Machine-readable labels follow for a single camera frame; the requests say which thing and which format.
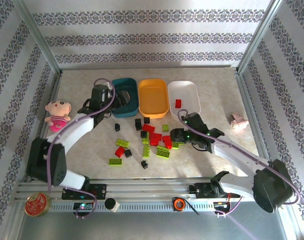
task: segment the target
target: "plastic tray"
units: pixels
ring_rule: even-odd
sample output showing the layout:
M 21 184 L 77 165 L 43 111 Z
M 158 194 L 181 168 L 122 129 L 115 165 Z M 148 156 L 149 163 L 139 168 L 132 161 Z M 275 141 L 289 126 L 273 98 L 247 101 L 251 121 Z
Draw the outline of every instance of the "plastic tray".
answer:
M 138 84 L 139 110 L 144 117 L 160 119 L 169 110 L 167 86 L 162 79 L 146 79 Z
M 139 106 L 136 81 L 127 77 L 113 80 L 112 83 L 114 84 L 117 93 L 120 91 L 127 91 L 130 96 L 130 101 L 126 106 L 112 111 L 114 117 L 121 119 L 135 116 L 138 113 Z
M 200 100 L 196 85 L 191 81 L 172 81 L 168 84 L 168 96 L 172 118 L 178 120 L 177 112 L 181 109 L 188 110 L 188 113 L 201 113 Z M 182 100 L 182 107 L 175 108 L 175 101 Z

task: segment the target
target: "green lego brick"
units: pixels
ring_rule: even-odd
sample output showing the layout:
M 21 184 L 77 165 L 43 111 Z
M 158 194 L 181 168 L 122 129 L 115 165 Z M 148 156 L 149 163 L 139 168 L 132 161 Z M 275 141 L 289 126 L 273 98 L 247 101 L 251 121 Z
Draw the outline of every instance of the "green lego brick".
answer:
M 167 151 L 167 152 L 170 151 L 170 149 L 163 147 L 163 146 L 157 146 L 157 149 L 161 149 L 162 151 Z
M 125 140 L 117 139 L 116 145 L 120 146 L 120 147 L 123 147 L 123 148 L 128 148 L 130 143 L 128 141 L 125 141 Z
M 150 133 L 147 132 L 147 137 L 146 138 L 142 138 L 142 144 L 149 144 L 149 139 L 150 139 Z
M 179 146 L 180 144 L 178 143 L 178 142 L 173 142 L 173 144 L 172 144 L 172 148 L 173 149 L 178 149 L 178 146 Z
M 144 158 L 149 158 L 150 157 L 150 146 L 145 145 L 143 148 L 143 157 Z
M 169 127 L 168 127 L 167 124 L 163 125 L 162 128 L 163 128 L 163 132 L 168 132 L 169 131 Z
M 109 166 L 122 166 L 123 161 L 121 158 L 110 158 Z
M 169 159 L 170 152 L 169 151 L 163 151 L 161 149 L 158 149 L 156 152 L 156 155 L 160 158 Z

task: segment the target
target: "small pink toy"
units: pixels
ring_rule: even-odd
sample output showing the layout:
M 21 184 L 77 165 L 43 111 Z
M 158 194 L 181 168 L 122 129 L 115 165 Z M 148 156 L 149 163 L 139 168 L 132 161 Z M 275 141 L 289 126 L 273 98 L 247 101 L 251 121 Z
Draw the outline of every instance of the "small pink toy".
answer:
M 231 127 L 234 130 L 241 130 L 246 128 L 248 125 L 248 120 L 246 120 L 239 112 L 232 114 L 233 121 L 231 122 Z
M 52 101 L 45 106 L 45 109 L 51 114 L 51 116 L 45 118 L 45 122 L 48 123 L 50 130 L 54 133 L 65 127 L 67 121 L 71 120 L 68 114 L 70 113 L 72 106 L 66 101 Z

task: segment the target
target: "orange bin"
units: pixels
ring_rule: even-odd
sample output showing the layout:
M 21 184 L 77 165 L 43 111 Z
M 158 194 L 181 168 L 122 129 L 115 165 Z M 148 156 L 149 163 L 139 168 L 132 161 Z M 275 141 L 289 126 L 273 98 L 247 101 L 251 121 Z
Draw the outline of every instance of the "orange bin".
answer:
M 167 85 L 162 79 L 145 79 L 138 84 L 139 110 L 144 117 L 160 119 L 169 110 Z

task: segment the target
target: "doll face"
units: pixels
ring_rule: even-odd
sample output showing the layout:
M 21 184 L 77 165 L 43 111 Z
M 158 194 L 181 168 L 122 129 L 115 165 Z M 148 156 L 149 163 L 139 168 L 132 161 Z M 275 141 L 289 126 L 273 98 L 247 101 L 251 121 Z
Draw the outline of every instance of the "doll face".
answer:
M 72 106 L 66 101 L 57 100 L 50 102 L 45 106 L 45 109 L 51 115 L 64 117 L 70 113 Z

